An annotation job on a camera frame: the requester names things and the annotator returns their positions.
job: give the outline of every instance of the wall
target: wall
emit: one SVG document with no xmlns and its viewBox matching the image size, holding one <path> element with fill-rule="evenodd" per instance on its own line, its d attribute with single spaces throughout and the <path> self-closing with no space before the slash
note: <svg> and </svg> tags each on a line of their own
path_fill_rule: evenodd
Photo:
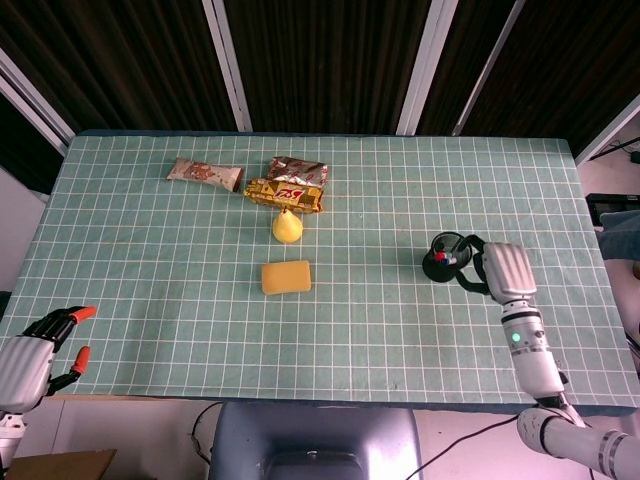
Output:
<svg viewBox="0 0 640 480">
<path fill-rule="evenodd" d="M 43 201 L 0 169 L 0 290 L 13 289 L 44 207 Z"/>
<path fill-rule="evenodd" d="M 624 142 L 640 136 L 640 115 L 633 118 L 612 140 Z M 640 142 L 628 150 L 639 150 Z M 629 154 L 618 150 L 578 167 L 585 195 L 590 193 L 618 193 L 640 195 L 640 165 L 629 161 Z"/>
</svg>

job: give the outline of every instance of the gray chair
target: gray chair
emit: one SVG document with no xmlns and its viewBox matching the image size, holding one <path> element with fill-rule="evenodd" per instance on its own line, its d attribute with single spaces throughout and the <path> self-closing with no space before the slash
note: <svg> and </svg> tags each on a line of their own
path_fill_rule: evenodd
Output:
<svg viewBox="0 0 640 480">
<path fill-rule="evenodd" d="M 218 418 L 209 479 L 388 480 L 419 466 L 411 410 L 228 403 Z"/>
</svg>

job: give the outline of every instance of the floor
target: floor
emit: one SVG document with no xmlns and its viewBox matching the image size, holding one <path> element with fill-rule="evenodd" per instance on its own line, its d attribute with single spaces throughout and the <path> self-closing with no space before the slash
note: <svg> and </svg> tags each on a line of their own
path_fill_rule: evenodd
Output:
<svg viewBox="0 0 640 480">
<path fill-rule="evenodd" d="M 50 398 L 27 415 L 29 427 L 17 456 L 117 449 L 105 479 L 202 480 L 207 465 L 196 456 L 189 433 L 198 413 L 210 402 L 201 400 Z M 220 407 L 212 408 L 198 425 L 203 449 L 211 446 Z M 452 441 L 507 415 L 414 411 L 423 461 Z M 591 417 L 589 423 L 640 435 L 640 413 L 626 418 Z M 403 480 L 410 472 L 398 472 Z M 585 467 L 525 447 L 514 424 L 469 439 L 428 468 L 424 479 L 447 480 L 586 480 Z"/>
</svg>

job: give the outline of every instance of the candy bar wrapper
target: candy bar wrapper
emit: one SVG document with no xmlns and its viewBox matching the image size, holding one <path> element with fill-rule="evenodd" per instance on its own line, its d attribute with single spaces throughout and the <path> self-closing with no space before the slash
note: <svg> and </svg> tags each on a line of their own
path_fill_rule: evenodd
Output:
<svg viewBox="0 0 640 480">
<path fill-rule="evenodd" d="M 301 213 L 322 212 L 322 189 L 306 185 L 278 182 L 266 178 L 254 178 L 249 182 L 244 194 L 253 203 L 287 207 Z"/>
<path fill-rule="evenodd" d="M 224 165 L 209 165 L 198 163 L 186 158 L 176 158 L 167 180 L 187 180 L 191 182 L 206 183 L 207 185 L 226 188 L 230 192 L 237 192 L 244 169 L 240 167 L 227 167 Z"/>
<path fill-rule="evenodd" d="M 267 179 L 324 188 L 329 167 L 324 163 L 308 162 L 291 157 L 273 157 Z"/>
</svg>

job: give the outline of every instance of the dark curtain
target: dark curtain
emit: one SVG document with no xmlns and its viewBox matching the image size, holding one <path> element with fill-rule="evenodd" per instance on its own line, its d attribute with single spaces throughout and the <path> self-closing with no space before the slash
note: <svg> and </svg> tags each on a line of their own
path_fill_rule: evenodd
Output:
<svg viewBox="0 0 640 480">
<path fill-rule="evenodd" d="M 529 1 L 464 135 L 560 137 L 574 155 L 640 93 L 640 2 Z"/>
<path fill-rule="evenodd" d="M 3 95 L 0 95 L 0 131 L 0 166 L 27 188 L 50 194 L 62 155 Z"/>
<path fill-rule="evenodd" d="M 514 3 L 458 3 L 417 135 L 451 135 Z"/>
<path fill-rule="evenodd" d="M 13 0 L 0 45 L 76 131 L 235 130 L 200 0 Z"/>
<path fill-rule="evenodd" d="M 256 131 L 395 133 L 428 1 L 228 0 Z"/>
</svg>

